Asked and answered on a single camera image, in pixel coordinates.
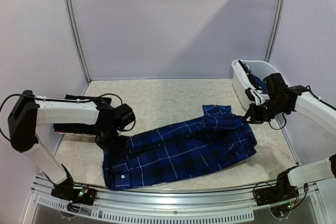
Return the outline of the black t-shirt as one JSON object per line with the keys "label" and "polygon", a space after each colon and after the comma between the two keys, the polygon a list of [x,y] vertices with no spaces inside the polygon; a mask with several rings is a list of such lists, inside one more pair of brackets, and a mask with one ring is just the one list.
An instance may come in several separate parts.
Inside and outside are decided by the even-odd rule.
{"label": "black t-shirt", "polygon": [[57,133],[97,135],[99,109],[110,105],[110,97],[90,97],[67,94],[62,102],[61,119],[53,124]]}

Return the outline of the blue plaid shirt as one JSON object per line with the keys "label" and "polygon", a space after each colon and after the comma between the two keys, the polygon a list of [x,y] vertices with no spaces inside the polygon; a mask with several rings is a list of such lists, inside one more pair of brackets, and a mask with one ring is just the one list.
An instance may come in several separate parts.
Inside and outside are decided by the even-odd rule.
{"label": "blue plaid shirt", "polygon": [[209,175],[256,153],[251,127],[230,106],[203,105],[203,116],[123,139],[103,151],[105,186],[134,189]]}

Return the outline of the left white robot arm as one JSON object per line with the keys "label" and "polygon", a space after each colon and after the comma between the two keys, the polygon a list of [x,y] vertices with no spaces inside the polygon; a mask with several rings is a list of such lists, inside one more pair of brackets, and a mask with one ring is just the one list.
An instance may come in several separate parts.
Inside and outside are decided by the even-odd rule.
{"label": "left white robot arm", "polygon": [[36,133],[44,124],[61,125],[63,133],[71,133],[70,126],[92,126],[96,144],[101,149],[120,150],[124,140],[120,133],[129,124],[135,125],[135,114],[126,103],[116,108],[109,101],[110,94],[98,97],[74,96],[55,99],[34,95],[25,90],[18,98],[8,119],[7,140],[16,151],[25,154],[55,185],[67,200],[78,195],[78,188],[66,168],[46,149]]}

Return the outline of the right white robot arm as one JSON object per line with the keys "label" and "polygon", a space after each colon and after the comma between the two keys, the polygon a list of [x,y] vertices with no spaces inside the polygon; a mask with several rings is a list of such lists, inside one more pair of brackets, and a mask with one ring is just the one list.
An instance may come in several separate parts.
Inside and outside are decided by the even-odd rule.
{"label": "right white robot arm", "polygon": [[315,95],[309,86],[289,87],[280,73],[272,73],[263,82],[269,97],[262,104],[249,105],[243,117],[245,123],[269,123],[277,115],[296,113],[289,121],[289,133],[296,137],[293,144],[302,164],[279,174],[281,182],[272,188],[271,196],[282,201],[291,194],[292,187],[335,177],[335,155],[322,150],[335,142],[335,107]]}

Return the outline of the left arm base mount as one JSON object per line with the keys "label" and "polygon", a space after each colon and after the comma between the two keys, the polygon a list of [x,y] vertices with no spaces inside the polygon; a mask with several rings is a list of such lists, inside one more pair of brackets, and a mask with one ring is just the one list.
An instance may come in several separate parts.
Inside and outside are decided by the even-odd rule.
{"label": "left arm base mount", "polygon": [[62,200],[70,201],[73,204],[93,206],[96,200],[97,190],[87,185],[81,185],[79,188],[76,188],[75,182],[66,168],[65,172],[66,179],[63,182],[60,184],[53,183],[51,195]]}

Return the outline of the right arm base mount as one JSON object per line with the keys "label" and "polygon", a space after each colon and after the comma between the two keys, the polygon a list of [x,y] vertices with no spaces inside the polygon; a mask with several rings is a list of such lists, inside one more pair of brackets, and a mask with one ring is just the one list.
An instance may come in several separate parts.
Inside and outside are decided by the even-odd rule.
{"label": "right arm base mount", "polygon": [[309,186],[304,183],[304,197],[299,201],[299,192],[297,186],[293,186],[289,182],[288,174],[290,169],[285,170],[277,175],[276,184],[272,186],[268,182],[259,182],[253,188],[253,197],[257,202],[257,206],[269,205],[281,201],[287,201],[295,197],[295,201],[287,206],[288,210],[292,210],[299,206],[307,196]]}

